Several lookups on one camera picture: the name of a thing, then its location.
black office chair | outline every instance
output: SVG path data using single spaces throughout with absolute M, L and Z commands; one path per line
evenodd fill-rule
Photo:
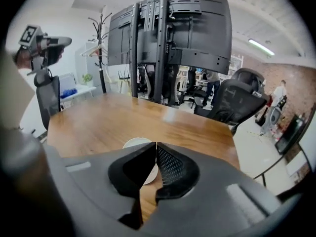
M 41 120 L 48 130 L 50 117 L 61 111 L 59 77 L 52 76 L 49 69 L 37 72 L 34 77 Z
M 194 99 L 195 97 L 200 97 L 200 98 L 205 98 L 206 97 L 206 92 L 202 90 L 203 86 L 197 86 L 197 80 L 196 80 L 196 68 L 190 68 L 188 70 L 188 80 L 189 84 L 188 87 L 180 90 L 181 95 L 179 98 L 180 104 L 184 102 L 192 102 L 191 109 L 195 103 Z M 188 100 L 184 100 L 184 97 L 186 95 L 190 95 L 191 97 Z
M 264 93 L 263 81 L 265 80 L 265 78 L 255 70 L 240 68 L 233 74 L 231 79 L 242 81 L 252 86 L 255 91 L 259 93 Z
M 235 134 L 237 127 L 257 113 L 268 100 L 269 97 L 265 93 L 254 90 L 253 86 L 236 79 L 228 79 L 222 82 L 213 109 L 203 109 L 201 100 L 196 97 L 194 113 L 233 125 L 231 131 Z
M 142 65 L 139 65 L 137 69 L 139 71 L 138 92 L 142 92 L 145 96 L 145 92 L 147 91 L 145 68 Z

man in white shirt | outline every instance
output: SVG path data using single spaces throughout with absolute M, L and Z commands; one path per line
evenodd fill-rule
M 281 101 L 283 96 L 286 96 L 286 94 L 287 94 L 285 84 L 286 84 L 285 81 L 282 80 L 280 86 L 276 87 L 276 89 L 272 93 L 273 102 L 271 104 L 270 109 L 268 110 L 267 115 L 266 115 L 266 121 L 263 124 L 263 126 L 261 127 L 260 136 L 264 135 L 269 130 L 269 128 L 271 126 L 270 118 L 271 118 L 272 111 L 277 106 L 277 104 Z

white desk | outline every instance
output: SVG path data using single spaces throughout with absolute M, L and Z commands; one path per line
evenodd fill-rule
M 75 99 L 76 97 L 82 96 L 86 93 L 89 93 L 89 92 L 91 93 L 93 90 L 96 89 L 96 87 L 94 87 L 94 86 L 89 87 L 87 85 L 76 84 L 76 89 L 78 91 L 76 94 L 73 94 L 73 95 L 65 97 L 65 98 L 61 98 L 60 102 L 61 103 L 68 102 L 68 101 L 71 101 L 71 100 Z

brick wall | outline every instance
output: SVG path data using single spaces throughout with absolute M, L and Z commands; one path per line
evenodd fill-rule
M 243 67 L 254 69 L 265 77 L 267 94 L 279 86 L 281 80 L 286 81 L 287 102 L 282 112 L 285 118 L 279 123 L 282 128 L 288 126 L 294 114 L 305 112 L 306 117 L 310 115 L 316 102 L 316 69 L 287 64 L 264 64 L 241 52 L 232 51 L 232 54 L 243 55 Z

mesh chair back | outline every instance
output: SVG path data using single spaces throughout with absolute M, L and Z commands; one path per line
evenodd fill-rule
M 49 71 L 42 70 L 34 78 L 36 95 L 39 103 L 41 120 L 46 130 L 50 117 L 61 111 L 60 109 L 60 92 L 59 77 L 47 76 Z
M 252 86 L 228 79 L 221 84 L 217 101 L 207 118 L 229 125 L 240 124 L 257 113 L 268 99 L 266 94 L 254 91 Z
M 264 81 L 264 77 L 258 73 L 257 71 L 254 71 L 252 69 L 247 68 L 241 68 L 238 69 L 232 76 L 231 79 L 236 79 L 238 81 L 242 81 L 250 86 L 252 86 L 252 89 L 255 91 L 258 91 L 260 93 L 264 93 L 264 89 L 262 86 L 262 83 Z

